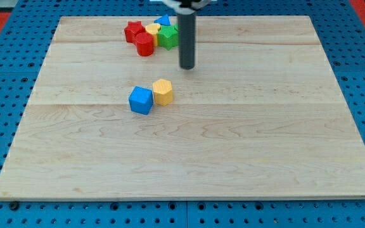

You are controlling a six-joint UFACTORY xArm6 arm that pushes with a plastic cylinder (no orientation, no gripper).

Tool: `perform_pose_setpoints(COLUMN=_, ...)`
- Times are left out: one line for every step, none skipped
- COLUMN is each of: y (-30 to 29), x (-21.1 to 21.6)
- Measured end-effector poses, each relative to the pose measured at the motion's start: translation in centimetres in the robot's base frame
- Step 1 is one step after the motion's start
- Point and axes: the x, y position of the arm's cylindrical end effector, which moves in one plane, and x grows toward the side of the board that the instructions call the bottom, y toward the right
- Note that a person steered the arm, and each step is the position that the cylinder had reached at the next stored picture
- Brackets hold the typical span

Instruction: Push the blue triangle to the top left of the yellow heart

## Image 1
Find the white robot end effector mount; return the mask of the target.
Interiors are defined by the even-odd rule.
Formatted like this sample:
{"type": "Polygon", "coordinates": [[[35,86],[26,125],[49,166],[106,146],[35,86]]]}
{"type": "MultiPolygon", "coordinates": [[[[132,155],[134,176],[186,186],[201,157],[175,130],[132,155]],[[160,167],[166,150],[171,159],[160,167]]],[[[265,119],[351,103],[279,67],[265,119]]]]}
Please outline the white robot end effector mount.
{"type": "Polygon", "coordinates": [[[212,0],[162,0],[162,2],[177,14],[190,15],[210,4],[212,0]]]}

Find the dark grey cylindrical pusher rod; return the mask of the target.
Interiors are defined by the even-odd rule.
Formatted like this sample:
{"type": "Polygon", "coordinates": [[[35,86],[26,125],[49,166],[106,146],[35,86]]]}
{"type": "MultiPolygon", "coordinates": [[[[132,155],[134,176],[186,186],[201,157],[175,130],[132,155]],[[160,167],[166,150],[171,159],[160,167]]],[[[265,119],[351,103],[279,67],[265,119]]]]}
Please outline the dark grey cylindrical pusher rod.
{"type": "Polygon", "coordinates": [[[177,14],[179,66],[184,70],[195,67],[196,11],[184,9],[177,14]]]}

